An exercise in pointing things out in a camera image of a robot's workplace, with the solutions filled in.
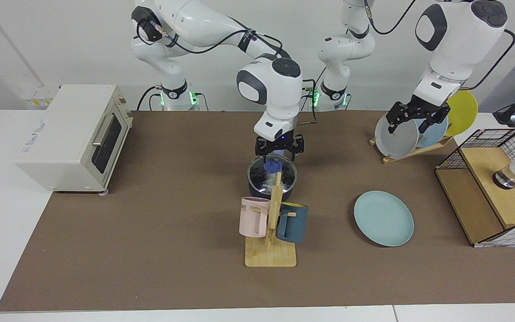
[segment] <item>blue mug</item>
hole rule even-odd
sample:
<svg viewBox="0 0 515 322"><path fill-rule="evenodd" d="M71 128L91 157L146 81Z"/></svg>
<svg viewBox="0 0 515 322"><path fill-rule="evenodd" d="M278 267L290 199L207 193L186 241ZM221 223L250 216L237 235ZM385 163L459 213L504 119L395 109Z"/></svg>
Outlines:
<svg viewBox="0 0 515 322"><path fill-rule="evenodd" d="M303 241L309 207L291 202L282 202L275 236L286 242Z"/></svg>

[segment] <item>oven handle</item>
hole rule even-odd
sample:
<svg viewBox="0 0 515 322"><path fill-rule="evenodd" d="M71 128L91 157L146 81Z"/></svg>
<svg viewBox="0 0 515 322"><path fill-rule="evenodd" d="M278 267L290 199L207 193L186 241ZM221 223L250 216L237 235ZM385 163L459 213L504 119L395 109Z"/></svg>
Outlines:
<svg viewBox="0 0 515 322"><path fill-rule="evenodd" d="M106 140L106 134L114 121L114 114L106 115L102 119L101 127L98 129L97 135L93 139L93 146L100 147Z"/></svg>

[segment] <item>pink mug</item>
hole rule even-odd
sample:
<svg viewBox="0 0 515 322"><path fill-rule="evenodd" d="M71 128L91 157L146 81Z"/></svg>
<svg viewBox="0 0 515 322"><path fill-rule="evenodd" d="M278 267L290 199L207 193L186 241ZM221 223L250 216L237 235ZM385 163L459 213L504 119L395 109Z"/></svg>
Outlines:
<svg viewBox="0 0 515 322"><path fill-rule="evenodd" d="M267 213L270 201L246 196L241 198L240 233L246 237L264 237L267 232Z"/></svg>

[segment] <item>glass pot lid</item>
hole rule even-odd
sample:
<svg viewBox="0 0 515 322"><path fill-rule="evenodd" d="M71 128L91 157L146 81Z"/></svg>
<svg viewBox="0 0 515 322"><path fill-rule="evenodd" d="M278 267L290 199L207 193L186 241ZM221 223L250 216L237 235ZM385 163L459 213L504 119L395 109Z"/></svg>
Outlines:
<svg viewBox="0 0 515 322"><path fill-rule="evenodd" d="M263 157L257 157L249 164L248 181L252 188L266 195L271 195L271 188L275 185L276 173L281 169L283 192L290 191L297 179L297 168L295 164L283 155L275 153L266 156L266 163Z"/></svg>

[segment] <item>wooden mug stand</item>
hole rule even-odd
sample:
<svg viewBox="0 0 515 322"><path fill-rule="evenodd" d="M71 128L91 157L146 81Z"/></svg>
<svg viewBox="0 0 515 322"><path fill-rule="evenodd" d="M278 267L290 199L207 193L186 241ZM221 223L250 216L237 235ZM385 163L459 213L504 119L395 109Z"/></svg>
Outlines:
<svg viewBox="0 0 515 322"><path fill-rule="evenodd" d="M278 173L271 192L268 229L265 237L245 237L245 265L247 267L295 267L297 256L295 244L279 240L275 236L280 208L282 206L282 173Z"/></svg>
<svg viewBox="0 0 515 322"><path fill-rule="evenodd" d="M440 148L443 148L446 143L448 143L448 141L450 141L450 139L452 139L452 136L445 136L442 138L442 140L440 140L437 144L435 145L431 145L430 147L426 147L426 148L415 148L413 150L413 152L411 152L409 155L407 155L406 157L401 157L399 159L393 159L392 157L389 157L388 155L386 157L383 158L383 163L385 165L388 165L389 163L393 163L393 162L396 162L396 161L399 161L399 160L403 160L403 159L407 159L409 157L414 157L416 155L419 155L419 154L423 154L423 153L427 153L427 152L431 152L431 151L435 151L436 149L440 149ZM370 139L368 141L368 144L370 145L376 145L376 141L375 141L375 138L373 137L372 139Z"/></svg>

